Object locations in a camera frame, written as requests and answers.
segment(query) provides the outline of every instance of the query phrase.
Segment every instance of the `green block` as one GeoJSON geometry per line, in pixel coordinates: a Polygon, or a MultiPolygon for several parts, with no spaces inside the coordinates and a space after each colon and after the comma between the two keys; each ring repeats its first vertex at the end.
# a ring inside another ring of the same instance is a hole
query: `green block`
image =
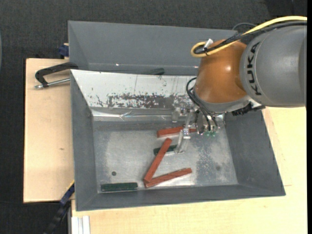
{"type": "MultiPolygon", "coordinates": [[[[174,152],[177,145],[170,146],[167,152],[174,152]]],[[[160,147],[154,149],[154,155],[156,156],[160,150],[160,147]]]]}
{"type": "Polygon", "coordinates": [[[115,191],[132,191],[137,189],[136,182],[130,183],[113,183],[101,185],[102,192],[115,192],[115,191]]]}

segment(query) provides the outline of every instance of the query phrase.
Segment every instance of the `metal clamp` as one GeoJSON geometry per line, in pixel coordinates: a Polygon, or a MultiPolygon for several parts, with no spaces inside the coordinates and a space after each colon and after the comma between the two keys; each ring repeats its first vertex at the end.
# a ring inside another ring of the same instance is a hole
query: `metal clamp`
{"type": "Polygon", "coordinates": [[[35,86],[35,88],[46,88],[46,87],[49,87],[52,85],[56,85],[56,84],[60,84],[60,83],[69,81],[70,80],[69,78],[57,80],[57,81],[53,81],[53,82],[47,82],[44,79],[44,76],[46,76],[46,75],[57,73],[57,72],[64,71],[67,69],[78,69],[78,66],[72,62],[67,62],[67,63],[61,64],[61,65],[56,65],[56,66],[52,66],[52,67],[48,67],[48,68],[38,70],[35,74],[35,78],[41,83],[41,85],[37,85],[37,86],[35,86]]]}

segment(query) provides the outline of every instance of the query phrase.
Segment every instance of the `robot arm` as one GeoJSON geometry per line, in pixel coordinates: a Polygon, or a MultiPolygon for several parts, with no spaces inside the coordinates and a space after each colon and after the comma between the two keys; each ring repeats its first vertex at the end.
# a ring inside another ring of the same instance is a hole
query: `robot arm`
{"type": "Polygon", "coordinates": [[[208,114],[306,105],[307,18],[274,19],[207,45],[191,50],[202,58],[191,99],[208,114]],[[238,41],[250,34],[259,35],[238,41]]]}

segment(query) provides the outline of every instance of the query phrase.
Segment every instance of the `small black object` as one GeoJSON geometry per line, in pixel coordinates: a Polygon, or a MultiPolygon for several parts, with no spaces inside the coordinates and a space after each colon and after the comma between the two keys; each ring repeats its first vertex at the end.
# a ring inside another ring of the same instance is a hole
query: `small black object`
{"type": "Polygon", "coordinates": [[[58,52],[60,55],[62,55],[64,57],[68,57],[69,56],[69,46],[63,44],[61,47],[58,48],[58,52]]]}
{"type": "Polygon", "coordinates": [[[130,183],[113,183],[101,185],[102,192],[115,192],[115,191],[132,191],[137,189],[136,182],[130,183]]]}
{"type": "Polygon", "coordinates": [[[48,82],[44,79],[44,76],[67,69],[78,69],[78,66],[72,62],[67,62],[61,65],[40,69],[36,72],[35,77],[43,85],[43,87],[48,87],[48,82]]]}

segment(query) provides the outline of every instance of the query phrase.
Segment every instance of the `wooden board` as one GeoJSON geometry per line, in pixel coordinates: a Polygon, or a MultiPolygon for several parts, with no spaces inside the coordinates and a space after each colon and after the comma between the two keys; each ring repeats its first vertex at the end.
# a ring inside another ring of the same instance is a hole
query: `wooden board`
{"type": "MultiPolygon", "coordinates": [[[[35,73],[68,60],[26,61],[24,202],[60,200],[74,179],[70,84],[36,90],[35,73]]],[[[69,71],[47,76],[68,78],[69,71]]]]}

